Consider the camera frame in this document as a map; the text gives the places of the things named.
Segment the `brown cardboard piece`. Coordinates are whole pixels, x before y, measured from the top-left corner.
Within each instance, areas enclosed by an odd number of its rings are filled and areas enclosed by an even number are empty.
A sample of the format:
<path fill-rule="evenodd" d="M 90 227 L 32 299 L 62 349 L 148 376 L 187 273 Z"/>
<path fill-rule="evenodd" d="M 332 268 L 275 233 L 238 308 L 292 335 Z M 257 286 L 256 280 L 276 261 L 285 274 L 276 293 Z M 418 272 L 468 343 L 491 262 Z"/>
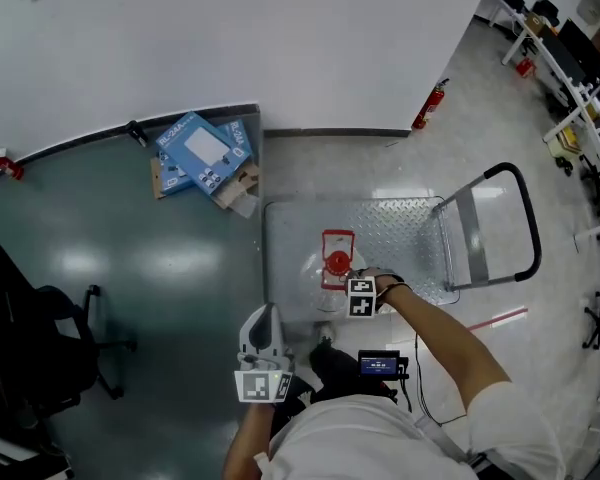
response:
<path fill-rule="evenodd" d="M 251 160 L 240 166 L 235 173 L 214 191 L 213 201 L 223 209 L 231 209 L 245 218 L 255 210 L 257 197 L 249 190 L 259 183 L 259 168 Z"/>

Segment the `long red tape strip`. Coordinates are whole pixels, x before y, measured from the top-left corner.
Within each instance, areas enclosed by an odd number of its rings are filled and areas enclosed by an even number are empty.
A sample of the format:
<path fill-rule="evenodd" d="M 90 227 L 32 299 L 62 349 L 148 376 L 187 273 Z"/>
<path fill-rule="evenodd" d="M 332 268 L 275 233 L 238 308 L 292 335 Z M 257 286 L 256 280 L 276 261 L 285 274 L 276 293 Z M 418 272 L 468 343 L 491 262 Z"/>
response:
<path fill-rule="evenodd" d="M 526 307 L 519 307 L 514 310 L 495 315 L 486 321 L 471 325 L 468 327 L 468 329 L 470 331 L 476 331 L 483 328 L 496 328 L 501 325 L 506 325 L 512 321 L 525 318 L 527 313 L 528 309 Z"/>

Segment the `person's right forearm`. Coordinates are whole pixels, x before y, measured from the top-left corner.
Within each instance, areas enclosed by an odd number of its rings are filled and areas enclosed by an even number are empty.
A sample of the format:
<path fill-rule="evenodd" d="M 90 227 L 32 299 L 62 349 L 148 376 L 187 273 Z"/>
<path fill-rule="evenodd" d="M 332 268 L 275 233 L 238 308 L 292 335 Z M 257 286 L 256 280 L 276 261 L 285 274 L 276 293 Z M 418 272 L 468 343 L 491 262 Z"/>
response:
<path fill-rule="evenodd" d="M 487 347 L 451 315 L 393 276 L 378 277 L 376 285 L 381 299 L 403 317 L 450 375 L 465 407 L 489 386 L 510 380 Z"/>

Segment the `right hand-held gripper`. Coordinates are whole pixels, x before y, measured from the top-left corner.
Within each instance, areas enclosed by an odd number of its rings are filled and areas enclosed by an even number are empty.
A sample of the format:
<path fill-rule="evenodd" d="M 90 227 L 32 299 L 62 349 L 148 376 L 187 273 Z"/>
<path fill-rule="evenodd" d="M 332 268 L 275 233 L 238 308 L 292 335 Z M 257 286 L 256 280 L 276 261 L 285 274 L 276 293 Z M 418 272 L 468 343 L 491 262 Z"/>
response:
<path fill-rule="evenodd" d="M 347 317 L 374 318 L 385 304 L 389 291 L 404 285 L 404 279 L 390 269 L 369 267 L 351 270 L 345 281 Z"/>

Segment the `small red canister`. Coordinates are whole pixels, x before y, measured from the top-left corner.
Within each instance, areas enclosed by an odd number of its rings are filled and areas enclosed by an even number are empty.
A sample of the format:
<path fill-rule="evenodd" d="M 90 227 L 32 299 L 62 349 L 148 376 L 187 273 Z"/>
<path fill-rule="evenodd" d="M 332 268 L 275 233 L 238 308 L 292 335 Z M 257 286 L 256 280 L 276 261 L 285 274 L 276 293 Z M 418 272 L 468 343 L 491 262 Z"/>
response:
<path fill-rule="evenodd" d="M 0 148 L 0 171 L 15 180 L 21 180 L 24 169 L 12 160 L 6 148 Z"/>

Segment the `large blue white box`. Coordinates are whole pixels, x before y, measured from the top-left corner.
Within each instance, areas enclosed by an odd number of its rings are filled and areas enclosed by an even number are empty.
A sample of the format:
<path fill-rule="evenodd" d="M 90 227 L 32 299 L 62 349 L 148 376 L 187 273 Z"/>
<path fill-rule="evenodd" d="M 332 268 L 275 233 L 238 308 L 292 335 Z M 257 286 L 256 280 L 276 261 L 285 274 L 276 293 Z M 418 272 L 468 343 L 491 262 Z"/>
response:
<path fill-rule="evenodd" d="M 252 157 L 195 112 L 187 113 L 165 131 L 157 145 L 159 152 L 166 153 L 207 196 Z"/>

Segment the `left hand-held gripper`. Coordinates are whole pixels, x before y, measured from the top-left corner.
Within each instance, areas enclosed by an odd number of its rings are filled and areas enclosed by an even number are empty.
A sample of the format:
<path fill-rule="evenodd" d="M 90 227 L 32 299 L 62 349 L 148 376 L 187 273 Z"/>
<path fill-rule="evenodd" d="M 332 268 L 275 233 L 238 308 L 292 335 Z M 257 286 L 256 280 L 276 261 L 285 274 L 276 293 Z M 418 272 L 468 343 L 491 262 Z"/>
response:
<path fill-rule="evenodd" d="M 285 401 L 293 377 L 293 354 L 285 344 L 275 304 L 258 308 L 242 325 L 237 360 L 234 378 L 241 403 Z"/>

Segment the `person's left forearm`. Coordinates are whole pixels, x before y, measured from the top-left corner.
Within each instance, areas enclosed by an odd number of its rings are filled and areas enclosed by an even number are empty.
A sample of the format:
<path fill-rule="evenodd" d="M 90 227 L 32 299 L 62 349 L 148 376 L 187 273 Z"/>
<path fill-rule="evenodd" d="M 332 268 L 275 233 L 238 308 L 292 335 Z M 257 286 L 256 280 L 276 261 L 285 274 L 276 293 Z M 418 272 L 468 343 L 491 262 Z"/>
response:
<path fill-rule="evenodd" d="M 249 404 L 225 458 L 222 480 L 260 480 L 255 456 L 269 452 L 275 409 L 271 404 Z"/>

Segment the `person's white shirt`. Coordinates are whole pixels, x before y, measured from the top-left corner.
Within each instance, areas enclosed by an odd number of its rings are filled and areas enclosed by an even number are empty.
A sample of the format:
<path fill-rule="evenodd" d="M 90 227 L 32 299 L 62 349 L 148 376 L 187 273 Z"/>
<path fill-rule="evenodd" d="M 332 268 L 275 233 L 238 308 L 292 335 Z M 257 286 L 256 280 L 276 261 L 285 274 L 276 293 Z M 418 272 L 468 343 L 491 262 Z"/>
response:
<path fill-rule="evenodd" d="M 470 449 L 494 451 L 532 480 L 564 480 L 557 438 L 530 399 L 511 382 L 470 402 Z M 478 480 L 387 398 L 355 395 L 319 402 L 255 456 L 262 480 Z"/>

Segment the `red fire extinguisher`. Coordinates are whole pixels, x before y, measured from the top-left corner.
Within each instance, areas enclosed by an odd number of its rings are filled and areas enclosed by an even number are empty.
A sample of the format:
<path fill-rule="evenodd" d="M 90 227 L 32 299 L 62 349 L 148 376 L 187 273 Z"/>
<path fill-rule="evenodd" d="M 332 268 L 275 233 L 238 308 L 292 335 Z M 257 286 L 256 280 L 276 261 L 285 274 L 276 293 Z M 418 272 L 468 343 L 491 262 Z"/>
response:
<path fill-rule="evenodd" d="M 449 78 L 445 78 L 435 85 L 427 97 L 423 107 L 417 114 L 414 122 L 412 123 L 413 128 L 423 129 L 426 126 L 427 122 L 431 118 L 431 115 L 435 112 L 440 102 L 444 99 L 445 86 L 448 82 Z"/>

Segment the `red-capped clear plastic bag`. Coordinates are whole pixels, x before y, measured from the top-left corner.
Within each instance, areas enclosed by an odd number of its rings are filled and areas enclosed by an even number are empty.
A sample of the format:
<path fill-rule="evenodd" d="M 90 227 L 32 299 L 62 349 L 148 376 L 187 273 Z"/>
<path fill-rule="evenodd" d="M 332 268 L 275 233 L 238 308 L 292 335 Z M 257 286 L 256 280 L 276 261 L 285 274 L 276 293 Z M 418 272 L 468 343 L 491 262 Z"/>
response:
<path fill-rule="evenodd" d="M 299 287 L 306 305 L 319 317 L 340 316 L 346 311 L 347 276 L 366 266 L 355 247 L 355 234 L 345 229 L 324 229 L 320 244 L 303 261 Z"/>

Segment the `cream storage bin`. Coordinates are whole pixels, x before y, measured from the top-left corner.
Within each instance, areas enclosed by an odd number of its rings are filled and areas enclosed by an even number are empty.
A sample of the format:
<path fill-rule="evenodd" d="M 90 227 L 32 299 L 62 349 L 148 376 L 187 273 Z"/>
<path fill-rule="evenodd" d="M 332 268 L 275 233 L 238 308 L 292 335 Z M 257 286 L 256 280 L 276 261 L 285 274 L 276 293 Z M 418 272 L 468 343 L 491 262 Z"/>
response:
<path fill-rule="evenodd" d="M 571 126 L 560 130 L 547 145 L 551 156 L 555 159 L 577 160 L 582 154 L 577 135 Z"/>

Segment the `black wall stopper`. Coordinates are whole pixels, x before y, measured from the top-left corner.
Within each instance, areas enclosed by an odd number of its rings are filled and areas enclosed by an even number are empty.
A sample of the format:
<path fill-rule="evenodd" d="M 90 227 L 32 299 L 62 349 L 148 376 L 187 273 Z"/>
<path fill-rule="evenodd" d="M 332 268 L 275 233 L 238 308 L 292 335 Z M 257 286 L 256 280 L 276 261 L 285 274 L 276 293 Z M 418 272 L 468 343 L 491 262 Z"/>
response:
<path fill-rule="evenodd" d="M 143 148 L 147 147 L 148 137 L 143 127 L 135 120 L 129 121 L 125 127 L 125 133 L 134 139 Z"/>

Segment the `metal platform trolley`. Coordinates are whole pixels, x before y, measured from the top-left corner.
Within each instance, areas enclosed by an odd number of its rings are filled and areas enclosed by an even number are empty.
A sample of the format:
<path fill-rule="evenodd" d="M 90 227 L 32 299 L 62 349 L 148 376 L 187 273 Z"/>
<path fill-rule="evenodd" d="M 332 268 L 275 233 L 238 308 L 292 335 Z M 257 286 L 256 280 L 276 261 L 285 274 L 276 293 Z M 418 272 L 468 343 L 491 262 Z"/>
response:
<path fill-rule="evenodd" d="M 509 173 L 515 179 L 528 225 L 533 256 L 526 269 L 490 275 L 475 202 L 477 185 Z M 454 304 L 463 290 L 522 282 L 538 271 L 542 247 L 526 182 L 512 163 L 501 162 L 450 197 L 373 199 L 271 199 L 263 207 L 264 296 L 283 321 L 317 322 L 300 292 L 303 261 L 317 248 L 324 229 L 355 234 L 366 266 L 386 267 L 435 305 Z"/>

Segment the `black office chair with jacket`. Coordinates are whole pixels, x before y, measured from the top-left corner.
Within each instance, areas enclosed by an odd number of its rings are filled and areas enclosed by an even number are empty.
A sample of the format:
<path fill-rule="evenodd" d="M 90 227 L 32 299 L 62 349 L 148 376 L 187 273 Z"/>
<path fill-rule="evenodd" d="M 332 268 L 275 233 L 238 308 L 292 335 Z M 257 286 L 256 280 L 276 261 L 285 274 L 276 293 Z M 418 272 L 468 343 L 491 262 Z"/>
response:
<path fill-rule="evenodd" d="M 98 384 L 117 400 L 99 367 L 101 352 L 137 349 L 134 340 L 98 342 L 89 326 L 91 301 L 101 287 L 88 286 L 82 304 L 55 286 L 34 287 L 0 244 L 0 380 L 31 408 L 49 418 L 75 407 Z"/>

